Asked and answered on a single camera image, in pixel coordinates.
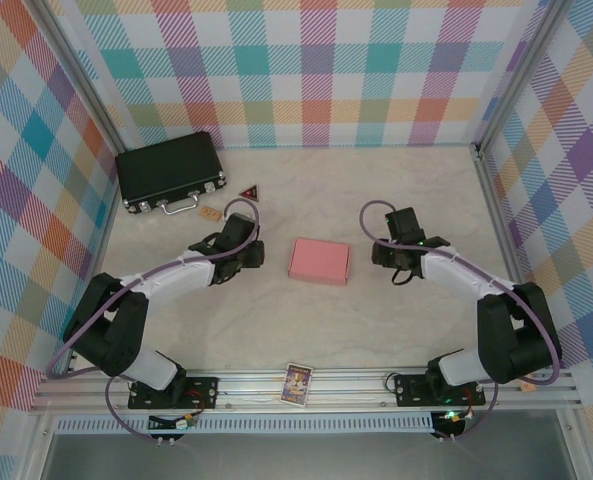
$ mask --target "black briefcase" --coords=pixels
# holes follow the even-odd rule
[[[214,143],[207,132],[121,153],[116,171],[123,205],[131,213],[161,207],[167,215],[196,208],[198,197],[227,184]],[[169,204],[188,200],[188,206]]]

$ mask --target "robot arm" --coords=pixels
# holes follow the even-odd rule
[[[386,221],[390,242],[434,250],[394,250],[375,243],[373,263],[395,268],[392,280],[399,272],[409,271],[409,280],[416,276],[435,281],[476,304],[478,347],[443,355],[428,364],[427,381],[437,398],[444,397],[453,387],[489,379],[504,384],[552,364],[545,341],[525,311],[500,288],[456,262],[456,250],[449,242],[440,237],[426,238],[412,208],[389,213]],[[494,280],[513,290],[531,308],[560,358],[560,343],[540,287],[531,282],[516,285],[508,280]],[[515,328],[513,320],[522,321],[523,325]]]
[[[191,245],[178,265],[149,276],[123,295],[110,309],[113,319],[102,316],[73,345],[73,349],[110,377],[126,376],[154,390],[168,391],[171,403],[183,393],[185,370],[164,355],[142,346],[147,311],[192,290],[231,280],[242,268],[258,268],[264,262],[264,245],[255,240],[236,255],[216,261],[196,257],[224,253],[242,245],[254,222],[231,215],[220,233]],[[67,328],[67,341],[105,301],[142,274],[114,278],[101,273],[92,278]]]

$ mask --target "pink box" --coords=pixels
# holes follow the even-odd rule
[[[297,238],[294,243],[290,278],[327,285],[347,285],[349,245]]]

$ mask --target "vent grille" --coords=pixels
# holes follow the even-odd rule
[[[146,415],[126,416],[127,424],[147,429]],[[204,414],[188,433],[372,433],[433,432],[430,413],[380,414]],[[110,415],[67,415],[59,419],[57,434],[127,433]],[[163,433],[152,430],[150,433]]]

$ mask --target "briefcase handle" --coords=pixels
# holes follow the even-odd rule
[[[156,203],[156,205],[158,205],[160,208],[163,209],[163,212],[165,212],[165,215],[175,215],[180,212],[192,210],[198,206],[198,192],[191,192],[188,195],[188,197],[194,201],[194,203],[192,205],[189,205],[188,207],[181,207],[181,208],[177,208],[176,210],[167,210],[167,203],[168,203],[167,200],[160,200],[159,202]]]

